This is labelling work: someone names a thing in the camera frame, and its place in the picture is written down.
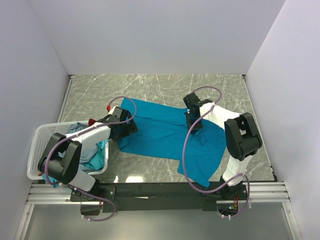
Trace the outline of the teal blue t shirt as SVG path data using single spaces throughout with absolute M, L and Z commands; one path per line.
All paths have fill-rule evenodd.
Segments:
M 179 161 L 183 174 L 182 153 L 188 133 L 186 109 L 138 99 L 124 99 L 121 108 L 135 113 L 138 132 L 118 141 L 121 152 Z M 218 169 L 226 149 L 225 131 L 218 125 L 202 121 L 203 128 L 188 138 L 185 149 L 187 176 L 209 187 L 209 179 Z

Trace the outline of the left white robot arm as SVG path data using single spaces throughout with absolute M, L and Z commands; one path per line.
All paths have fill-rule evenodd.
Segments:
M 111 113 L 94 120 L 89 127 L 63 135 L 53 134 L 38 162 L 37 170 L 64 185 L 82 190 L 88 201 L 96 200 L 100 195 L 98 181 L 79 169 L 81 154 L 97 143 L 112 140 L 119 141 L 138 131 L 131 113 L 115 106 Z

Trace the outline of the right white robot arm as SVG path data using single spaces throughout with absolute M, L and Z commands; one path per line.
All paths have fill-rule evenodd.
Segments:
M 263 146 L 254 117 L 249 112 L 240 114 L 217 106 L 216 101 L 200 100 L 195 92 L 186 95 L 183 101 L 188 109 L 185 114 L 188 132 L 182 149 L 183 174 L 188 184 L 197 192 L 202 194 L 219 192 L 222 198 L 230 200 L 242 191 L 243 179 L 247 178 L 245 175 L 247 166 Z M 221 185 L 212 190 L 201 190 L 193 185 L 187 175 L 185 164 L 188 138 L 191 133 L 203 128 L 202 119 L 204 118 L 224 130 L 226 147 L 230 155 L 226 170 L 220 177 Z

